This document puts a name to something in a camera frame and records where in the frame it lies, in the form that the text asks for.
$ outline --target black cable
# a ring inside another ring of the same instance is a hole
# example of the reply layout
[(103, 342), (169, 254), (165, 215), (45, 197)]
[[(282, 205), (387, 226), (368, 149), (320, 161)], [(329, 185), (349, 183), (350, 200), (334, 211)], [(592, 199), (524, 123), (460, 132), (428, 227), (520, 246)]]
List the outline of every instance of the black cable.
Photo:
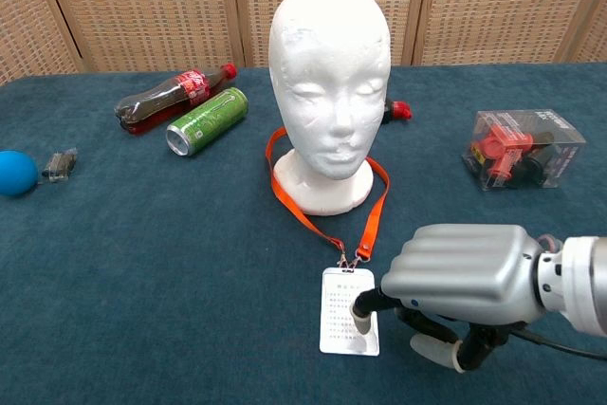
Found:
[(526, 329), (513, 329), (510, 331), (514, 337), (518, 337), (519, 339), (523, 339), (525, 341), (532, 341), (538, 345), (549, 346), (550, 348), (554, 348), (555, 350), (562, 351), (564, 353), (569, 353), (570, 355), (581, 356), (583, 358), (596, 359), (596, 360), (607, 360), (607, 354), (602, 353), (593, 353), (591, 351), (583, 351), (578, 350), (577, 348), (571, 348), (570, 346), (561, 345), (556, 343), (555, 341), (551, 341), (549, 339), (545, 339), (539, 334), (534, 334), (533, 332), (529, 332)]

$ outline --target orange lanyard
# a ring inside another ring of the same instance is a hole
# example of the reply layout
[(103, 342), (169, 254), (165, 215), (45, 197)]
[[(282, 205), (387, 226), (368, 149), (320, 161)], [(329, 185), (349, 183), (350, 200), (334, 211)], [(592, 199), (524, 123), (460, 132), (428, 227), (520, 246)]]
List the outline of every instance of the orange lanyard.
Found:
[(381, 218), (381, 211), (383, 210), (383, 202), (386, 199), (386, 195), (388, 194), (388, 190), (390, 190), (390, 177), (386, 170), (384, 170), (376, 161), (374, 161), (369, 156), (367, 157), (367, 161), (371, 165), (371, 169), (375, 171), (379, 177), (381, 177), (386, 184), (386, 189), (383, 191), (383, 195), (376, 202), (375, 206), (371, 209), (369, 213), (369, 217), (367, 218), (367, 225), (364, 228), (364, 232), (362, 237), (360, 238), (359, 247), (357, 248), (357, 254), (354, 261), (348, 265), (348, 262), (345, 257), (345, 245), (343, 242), (337, 237), (331, 237), (324, 234), (321, 230), (316, 228), (316, 226), (310, 221), (309, 218), (302, 212), (302, 210), (297, 206), (297, 203), (293, 201), (287, 192), (283, 189), (281, 184), (278, 182), (276, 177), (274, 176), (274, 170), (272, 165), (272, 149), (274, 147), (274, 143), (286, 135), (286, 129), (284, 127), (276, 130), (266, 146), (266, 160), (267, 166), (269, 167), (269, 175), (272, 184), (272, 191), (279, 199), (281, 203), (283, 203), (287, 209), (291, 211), (293, 215), (309, 230), (316, 232), (320, 237), (323, 237), (331, 244), (333, 244), (340, 251), (340, 261), (338, 265), (340, 267), (356, 267), (359, 261), (367, 262), (371, 260), (371, 255), (373, 253), (373, 245), (376, 242), (377, 231), (379, 230), (379, 219)]

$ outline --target mannequin head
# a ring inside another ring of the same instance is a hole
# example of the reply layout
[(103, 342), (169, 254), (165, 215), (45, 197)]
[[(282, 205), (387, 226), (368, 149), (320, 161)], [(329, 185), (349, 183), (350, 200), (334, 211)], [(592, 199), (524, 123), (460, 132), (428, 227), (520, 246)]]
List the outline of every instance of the mannequin head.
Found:
[(375, 0), (284, 0), (269, 71), (295, 150), (321, 175), (353, 175), (381, 123), (390, 75), (390, 32)]

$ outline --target blue ball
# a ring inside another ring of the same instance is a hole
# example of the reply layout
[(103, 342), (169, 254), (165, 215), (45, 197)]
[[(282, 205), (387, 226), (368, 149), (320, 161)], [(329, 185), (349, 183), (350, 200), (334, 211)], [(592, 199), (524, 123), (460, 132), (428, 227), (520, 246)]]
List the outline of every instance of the blue ball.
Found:
[(25, 193), (38, 181), (36, 164), (23, 152), (0, 152), (0, 194)]

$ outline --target red bottle label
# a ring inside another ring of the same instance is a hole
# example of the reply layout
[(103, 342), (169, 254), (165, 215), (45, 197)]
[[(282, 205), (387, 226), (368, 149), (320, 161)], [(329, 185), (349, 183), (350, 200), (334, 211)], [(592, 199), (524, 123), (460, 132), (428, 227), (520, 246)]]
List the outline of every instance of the red bottle label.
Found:
[(209, 98), (211, 93), (209, 82), (207, 77), (198, 70), (188, 70), (175, 77), (188, 94), (192, 106), (196, 106)]

